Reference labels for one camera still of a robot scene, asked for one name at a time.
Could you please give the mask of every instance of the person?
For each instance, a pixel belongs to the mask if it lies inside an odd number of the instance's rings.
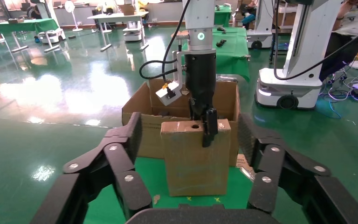
[[[358,36],[358,0],[345,0],[338,12],[324,57]],[[322,64],[320,81],[352,62],[358,54],[358,41],[327,59]]]
[[[256,12],[258,7],[259,0],[252,0],[249,5],[243,4],[241,5],[241,13],[244,16],[242,25],[246,30],[249,29],[250,23],[256,19]]]
[[[39,12],[37,5],[31,7],[31,9],[29,9],[27,15],[31,19],[37,19],[37,20],[42,19],[41,13]]]

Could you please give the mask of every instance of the screw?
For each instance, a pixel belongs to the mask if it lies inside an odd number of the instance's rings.
[[[319,172],[324,172],[324,171],[326,171],[326,169],[323,168],[323,167],[321,167],[321,166],[314,166],[314,169],[317,170],[317,171],[319,171]]]
[[[134,176],[132,176],[132,175],[127,175],[127,176],[124,177],[124,180],[127,181],[127,182],[130,182],[133,179],[134,179]]]
[[[69,165],[69,169],[75,169],[77,166],[79,166],[79,164],[72,163],[72,164]]]
[[[262,180],[266,183],[271,183],[271,178],[269,178],[267,176],[262,177]]]

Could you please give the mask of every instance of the green epoxy floor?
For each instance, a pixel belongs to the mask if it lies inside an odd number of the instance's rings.
[[[0,224],[28,223],[63,164],[93,149],[106,127],[121,126],[121,107],[144,81],[138,74],[140,65],[162,59],[173,31],[146,29],[150,46],[143,53],[139,43],[124,43],[121,30],[108,35],[113,46],[103,53],[100,34],[68,40],[59,51],[47,54],[43,53],[47,46],[35,44],[29,34],[23,43],[30,48],[13,54],[16,64],[0,44]],[[14,46],[10,37],[8,43]],[[259,125],[280,132],[294,150],[328,166],[358,201],[358,102],[334,104],[342,119],[323,115],[334,115],[324,100],[318,101],[315,111],[258,107],[255,82],[258,70],[269,65],[269,51],[251,50],[250,54],[250,82],[234,76],[239,79],[241,111],[251,113]],[[282,65],[284,57],[279,60]],[[150,75],[159,72],[159,65],[147,69]],[[355,70],[349,73],[358,75]],[[216,203],[213,196],[191,201],[169,197],[161,160],[139,158],[136,167],[151,195],[161,196],[155,207]],[[226,208],[245,208],[251,182],[236,168],[230,169],[229,176],[232,191],[220,196],[220,201]],[[273,216],[284,224],[306,223],[301,207],[283,190]],[[85,223],[123,222],[113,191],[107,187],[90,203]]]

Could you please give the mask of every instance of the table leg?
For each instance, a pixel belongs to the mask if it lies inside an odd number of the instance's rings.
[[[18,68],[18,66],[17,66],[17,62],[16,62],[16,60],[14,59],[14,56],[13,56],[13,54],[12,54],[10,48],[9,48],[9,45],[7,44],[7,41],[5,41],[5,44],[6,44],[7,49],[9,50],[10,56],[12,57],[14,64],[16,65],[16,68],[17,68],[17,70],[18,70],[19,68]]]
[[[14,32],[12,32],[12,36],[13,36],[13,38],[14,38],[14,42],[16,42],[17,47],[18,47],[17,49],[12,50],[12,53],[17,52],[17,51],[20,51],[20,50],[24,50],[24,49],[28,48],[28,46],[24,46],[24,47],[20,46],[20,44],[18,43],[17,37],[16,37],[16,35],[14,34]]]
[[[105,47],[101,48],[101,52],[104,52],[106,49],[110,48],[112,44],[106,45],[105,34],[103,33],[103,29],[102,29],[102,23],[99,23],[99,27],[101,28],[103,44],[105,45]]]
[[[145,48],[147,48],[149,46],[149,44],[146,43],[146,41],[145,41],[145,28],[142,23],[142,17],[140,17],[140,19],[141,19],[141,27],[142,27],[142,30],[141,30],[141,32],[142,32],[142,47],[140,48],[140,50],[144,50]]]
[[[57,45],[55,45],[55,46],[53,47],[53,45],[51,45],[51,41],[50,41],[50,38],[49,38],[47,32],[44,32],[44,34],[46,35],[48,45],[50,46],[50,48],[44,50],[44,52],[49,52],[49,51],[51,51],[51,50],[57,49],[57,48],[60,46],[60,44],[57,44]]]

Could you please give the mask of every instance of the blue cable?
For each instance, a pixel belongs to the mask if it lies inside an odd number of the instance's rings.
[[[334,113],[336,113],[336,115],[339,116],[339,118],[334,118],[334,117],[331,117],[331,118],[341,119],[341,118],[342,118],[341,115],[340,115],[339,113],[337,113],[337,111],[334,110],[333,105],[331,104],[331,100],[329,100],[329,105],[330,105],[330,109],[331,109]]]

